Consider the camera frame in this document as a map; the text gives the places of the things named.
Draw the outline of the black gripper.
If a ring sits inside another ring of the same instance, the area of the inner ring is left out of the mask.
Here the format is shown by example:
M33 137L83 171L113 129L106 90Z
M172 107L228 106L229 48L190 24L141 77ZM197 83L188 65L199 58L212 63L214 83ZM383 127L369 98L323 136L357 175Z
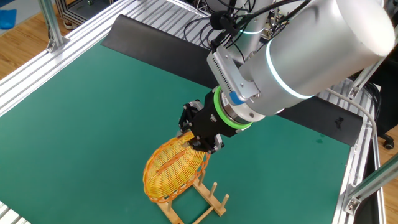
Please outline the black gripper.
M195 137L187 143L196 151L214 154L224 147L220 134L232 137L242 129L242 124L234 122L223 110L220 95L221 90L209 92L204 107L198 99L183 105L177 136L192 131Z

